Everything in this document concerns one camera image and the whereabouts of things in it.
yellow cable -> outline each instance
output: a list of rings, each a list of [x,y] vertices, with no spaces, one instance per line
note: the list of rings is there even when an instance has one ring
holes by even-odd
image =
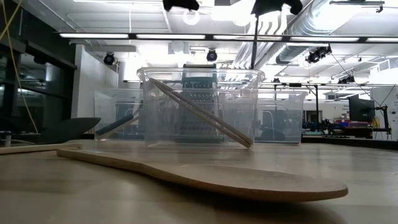
[[[2,2],[3,8],[4,8],[4,11],[5,11],[5,10],[6,10],[6,5],[4,4],[5,2],[4,2],[4,0],[1,0],[1,2]],[[19,1],[18,5],[17,5],[17,8],[15,9],[14,13],[12,13],[12,16],[11,16],[9,22],[7,22],[7,17],[4,17],[4,18],[5,18],[6,27],[5,27],[4,30],[1,32],[0,40],[2,39],[2,37],[4,36],[4,34],[8,31],[8,27],[11,25],[11,22],[14,20],[15,15],[18,13],[18,9],[20,8],[22,2],[23,2],[23,0],[20,0],[20,1]]]
[[[10,50],[11,50],[12,64],[14,65],[15,76],[16,76],[16,78],[17,78],[17,80],[18,80],[19,89],[21,90],[21,96],[22,96],[22,99],[24,100],[24,104],[25,104],[25,107],[26,107],[26,110],[27,110],[27,114],[29,115],[30,121],[32,122],[33,127],[35,128],[36,133],[39,133],[38,130],[37,130],[35,121],[33,120],[33,117],[32,117],[32,115],[31,115],[31,113],[30,113],[30,111],[29,111],[29,107],[27,106],[26,99],[25,99],[25,96],[24,96],[24,92],[22,91],[21,80],[19,79],[19,72],[18,72],[18,69],[17,69],[17,63],[16,63],[15,58],[14,58],[14,51],[12,50],[10,32],[9,32],[9,30],[8,30],[8,27],[9,27],[9,24],[11,23],[11,19],[12,19],[12,18],[10,19],[9,22],[7,21],[6,5],[5,5],[4,0],[2,0],[2,11],[3,11],[3,13],[4,13],[4,22],[6,22],[6,24],[7,24],[7,25],[6,25],[6,30],[5,30],[5,31],[7,32],[7,36],[8,36],[8,43],[9,43],[9,45],[10,45]]]

wooden cutting board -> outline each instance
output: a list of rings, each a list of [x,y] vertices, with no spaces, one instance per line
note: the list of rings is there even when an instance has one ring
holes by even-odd
[[[303,175],[228,166],[144,162],[107,152],[59,149],[69,159],[140,172],[157,179],[239,198],[309,202],[344,197],[345,184]]]

wooden dowel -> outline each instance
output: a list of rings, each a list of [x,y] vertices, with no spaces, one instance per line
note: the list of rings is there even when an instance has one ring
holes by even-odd
[[[189,99],[185,98],[184,96],[182,96],[181,94],[175,92],[171,87],[167,86],[166,84],[154,79],[154,78],[150,78],[150,81],[152,81],[153,83],[158,83],[160,86],[164,87],[165,89],[167,89],[169,92],[171,92],[171,94],[175,95],[177,98],[179,98],[180,100],[188,103],[189,105],[193,106],[195,109],[201,111],[202,113],[204,113],[205,115],[207,115],[208,117],[210,117],[211,119],[215,120],[216,122],[220,123],[221,125],[225,126],[226,128],[228,128],[231,132],[235,133],[237,136],[239,136],[241,139],[243,139],[244,141],[246,141],[248,144],[252,145],[253,144],[253,140],[250,139],[249,137],[247,137],[245,134],[243,134],[241,131],[237,130],[236,128],[232,127],[231,125],[229,125],[228,123],[226,123],[225,121],[223,121],[222,119],[219,119],[218,117],[216,117],[215,115],[211,114],[209,111],[207,111],[206,109],[202,108],[201,106],[198,106],[196,104],[194,104],[192,101],[190,101]]]
[[[230,138],[234,139],[238,143],[242,144],[244,147],[246,147],[248,149],[251,147],[251,144],[249,144],[245,140],[241,139],[239,136],[237,136],[231,130],[223,128],[222,126],[220,126],[219,124],[215,123],[211,119],[209,119],[209,118],[203,116],[202,114],[200,114],[199,112],[195,111],[193,108],[190,107],[190,105],[188,103],[185,103],[184,101],[180,100],[177,96],[171,94],[171,92],[169,92],[163,86],[159,85],[158,83],[154,83],[154,85],[158,89],[160,89],[164,94],[166,94],[168,97],[170,97],[171,99],[176,101],[178,104],[184,106],[186,109],[190,110],[193,114],[197,115],[200,119],[204,120],[209,125],[213,126],[217,130],[221,131],[222,133],[226,134],[227,136],[229,136]]]

metal grater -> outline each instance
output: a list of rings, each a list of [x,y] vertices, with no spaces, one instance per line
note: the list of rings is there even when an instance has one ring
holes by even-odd
[[[181,94],[192,100],[198,106],[203,107],[217,116],[218,98],[213,91],[217,88],[217,78],[213,77],[185,77],[182,78]],[[218,136],[216,128],[210,126],[204,120],[190,112],[188,109],[179,107],[175,127],[176,141],[185,143],[196,143],[204,141],[216,143],[223,140],[223,135]]]

wooden stick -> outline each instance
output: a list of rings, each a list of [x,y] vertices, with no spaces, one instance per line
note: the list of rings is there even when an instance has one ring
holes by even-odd
[[[79,143],[0,147],[0,155],[28,153],[28,152],[44,152],[44,151],[52,151],[52,150],[57,150],[57,149],[73,149],[73,148],[81,149],[82,147],[83,147],[83,145],[79,144]]]
[[[175,92],[171,87],[165,85],[164,83],[154,79],[154,78],[150,78],[150,81],[154,82],[154,83],[158,83],[159,85],[161,85],[162,87],[164,87],[165,89],[167,89],[169,92],[171,92],[171,94],[175,95],[177,98],[179,98],[180,100],[188,103],[189,105],[193,106],[195,109],[201,111],[202,113],[204,113],[205,115],[207,115],[208,117],[210,117],[211,119],[215,120],[216,122],[220,123],[222,126],[225,126],[226,128],[228,128],[232,133],[236,134],[237,136],[239,136],[241,139],[243,139],[244,141],[246,141],[248,144],[252,145],[253,144],[253,140],[250,139],[249,137],[247,137],[245,134],[243,134],[241,131],[237,130],[236,128],[232,127],[231,125],[229,125],[228,123],[226,123],[225,121],[223,121],[222,119],[219,119],[218,117],[216,117],[215,115],[211,114],[209,111],[207,111],[206,109],[202,108],[201,106],[198,106],[196,104],[194,104],[192,101],[190,101],[189,99],[187,99],[186,97],[182,96],[181,94]]]
[[[230,138],[232,138],[235,141],[237,141],[238,143],[242,144],[244,147],[246,147],[248,149],[251,147],[251,144],[249,144],[245,140],[241,139],[239,136],[235,135],[235,133],[233,133],[231,130],[225,129],[221,125],[217,124],[216,122],[212,121],[211,119],[209,119],[209,118],[203,116],[202,114],[200,114],[199,112],[195,111],[193,108],[190,107],[190,105],[188,103],[185,103],[184,101],[179,100],[177,98],[177,96],[171,94],[171,92],[169,92],[168,90],[163,88],[163,86],[158,85],[158,83],[154,83],[154,85],[158,89],[160,89],[163,93],[165,93],[167,96],[169,96],[171,99],[173,99],[174,101],[176,101],[180,105],[184,106],[186,109],[190,110],[193,114],[198,116],[200,119],[204,120],[206,123],[210,124],[211,126],[215,127],[216,129],[220,130],[222,133],[226,134]]]

